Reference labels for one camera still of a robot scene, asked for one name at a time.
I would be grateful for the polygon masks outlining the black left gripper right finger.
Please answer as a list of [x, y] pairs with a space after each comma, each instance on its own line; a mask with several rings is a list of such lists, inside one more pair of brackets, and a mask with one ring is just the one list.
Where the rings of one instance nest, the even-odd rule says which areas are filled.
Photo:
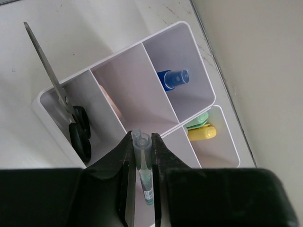
[[191, 168], [152, 134], [158, 227], [297, 227], [282, 181], [263, 168]]

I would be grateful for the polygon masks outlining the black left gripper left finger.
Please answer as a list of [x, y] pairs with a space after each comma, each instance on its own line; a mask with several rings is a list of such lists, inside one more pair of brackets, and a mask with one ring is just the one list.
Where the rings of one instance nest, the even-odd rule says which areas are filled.
[[132, 136], [81, 168], [3, 169], [3, 227], [132, 227], [136, 170]]

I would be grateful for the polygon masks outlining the black handled scissors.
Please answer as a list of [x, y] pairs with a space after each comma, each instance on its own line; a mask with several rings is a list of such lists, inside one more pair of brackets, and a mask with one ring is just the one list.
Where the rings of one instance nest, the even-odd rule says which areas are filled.
[[43, 52], [40, 44], [38, 43], [33, 31], [31, 30], [29, 24], [24, 22], [25, 29], [29, 35], [29, 38], [42, 62], [42, 65], [58, 95], [59, 102], [65, 109], [66, 116], [70, 122], [69, 135], [71, 140], [71, 145], [85, 163], [91, 160], [91, 143], [89, 139], [91, 138], [91, 130], [89, 125], [89, 118], [84, 107], [79, 105], [72, 105], [67, 93], [60, 85], [45, 53]]

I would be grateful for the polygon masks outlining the yellow highlighter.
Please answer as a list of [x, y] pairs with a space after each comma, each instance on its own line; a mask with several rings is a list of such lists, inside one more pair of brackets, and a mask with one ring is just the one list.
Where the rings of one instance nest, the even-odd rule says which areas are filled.
[[199, 128], [190, 129], [187, 132], [187, 136], [190, 141], [207, 140], [215, 137], [217, 130], [210, 124], [205, 124]]

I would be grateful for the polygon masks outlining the green highlighter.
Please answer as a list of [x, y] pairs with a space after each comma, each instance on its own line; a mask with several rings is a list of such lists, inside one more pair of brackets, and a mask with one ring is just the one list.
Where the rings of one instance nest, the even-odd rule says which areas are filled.
[[199, 128], [208, 122], [208, 118], [209, 118], [209, 113], [204, 112], [203, 114], [199, 115], [195, 119], [185, 124], [185, 128], [187, 128], [188, 130]]

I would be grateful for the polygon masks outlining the clear bottle blue cap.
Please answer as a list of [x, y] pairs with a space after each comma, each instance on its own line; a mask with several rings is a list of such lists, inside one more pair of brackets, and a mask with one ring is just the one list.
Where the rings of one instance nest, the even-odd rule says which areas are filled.
[[188, 70], [181, 71], [160, 71], [157, 76], [165, 91], [174, 90], [176, 87], [187, 84], [189, 82]]

